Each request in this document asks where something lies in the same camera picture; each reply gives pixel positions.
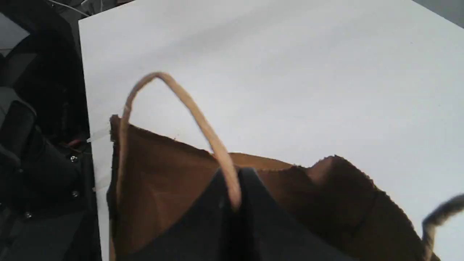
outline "brown paper bag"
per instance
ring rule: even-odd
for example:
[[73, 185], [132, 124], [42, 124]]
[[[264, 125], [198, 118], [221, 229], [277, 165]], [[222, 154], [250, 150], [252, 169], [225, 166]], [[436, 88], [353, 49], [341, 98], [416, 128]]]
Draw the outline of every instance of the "brown paper bag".
[[[130, 125], [125, 178], [118, 191], [121, 119], [114, 115], [110, 122], [114, 154], [107, 199], [116, 255], [124, 255], [178, 221], [219, 164], [205, 150]], [[230, 156], [236, 167], [255, 168], [283, 209], [340, 251], [361, 261], [423, 260], [425, 247], [405, 213], [342, 157], [305, 168], [242, 153]], [[433, 255], [432, 260], [439, 259]]]

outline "white table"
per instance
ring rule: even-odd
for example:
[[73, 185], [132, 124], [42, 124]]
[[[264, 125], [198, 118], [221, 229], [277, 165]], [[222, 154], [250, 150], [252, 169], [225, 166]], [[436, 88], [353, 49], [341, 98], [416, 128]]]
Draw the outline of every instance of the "white table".
[[[162, 70], [229, 151], [304, 166], [341, 155], [419, 235], [433, 208], [464, 191], [464, 29], [412, 1], [137, 0], [79, 26], [92, 133], [108, 132], [135, 82]], [[208, 148], [161, 81], [136, 98], [130, 121]], [[92, 150], [107, 185], [109, 136], [96, 135]], [[97, 192], [105, 261], [106, 190]], [[462, 242], [464, 215], [439, 229], [436, 253], [464, 260]]]

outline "black object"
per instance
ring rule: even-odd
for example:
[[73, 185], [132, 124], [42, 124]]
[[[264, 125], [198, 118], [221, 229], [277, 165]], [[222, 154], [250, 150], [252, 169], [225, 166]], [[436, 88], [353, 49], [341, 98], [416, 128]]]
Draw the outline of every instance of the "black object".
[[242, 206], [231, 210], [221, 170], [183, 217], [122, 261], [352, 261], [280, 208], [254, 169], [238, 173]]

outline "cable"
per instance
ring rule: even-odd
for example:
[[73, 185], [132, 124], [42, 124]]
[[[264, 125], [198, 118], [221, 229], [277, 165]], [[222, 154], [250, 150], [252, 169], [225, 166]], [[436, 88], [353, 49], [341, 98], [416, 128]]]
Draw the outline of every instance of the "cable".
[[72, 10], [74, 10], [74, 11], [76, 11], [76, 12], [78, 12], [78, 13], [84, 15], [85, 17], [89, 17], [88, 14], [86, 14], [86, 13], [84, 13], [84, 12], [82, 12], [82, 11], [79, 11], [79, 10], [75, 9], [74, 7], [71, 7], [71, 6], [69, 6], [69, 5], [65, 5], [65, 4], [62, 4], [62, 3], [60, 3], [60, 2], [56, 2], [56, 1], [54, 1], [54, 0], [49, 0], [49, 1], [52, 2], [52, 3], [54, 3], [54, 4], [57, 4], [57, 5], [59, 5], [59, 6], [67, 7], [67, 8], [69, 8], [69, 9], [72, 9]]

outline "white surface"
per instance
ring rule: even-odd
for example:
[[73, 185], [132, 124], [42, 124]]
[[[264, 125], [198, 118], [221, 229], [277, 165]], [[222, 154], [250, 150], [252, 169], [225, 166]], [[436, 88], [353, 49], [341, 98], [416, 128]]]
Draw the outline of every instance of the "white surface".
[[[229, 151], [311, 166], [333, 154], [370, 175], [421, 235], [422, 219], [464, 191], [464, 30], [409, 0], [137, 0], [79, 23], [91, 132], [121, 113], [135, 82], [173, 75]], [[207, 143], [157, 80], [131, 123]], [[109, 136], [92, 143], [97, 182]], [[107, 187], [98, 191], [108, 259]], [[464, 260], [464, 215], [436, 253]]]

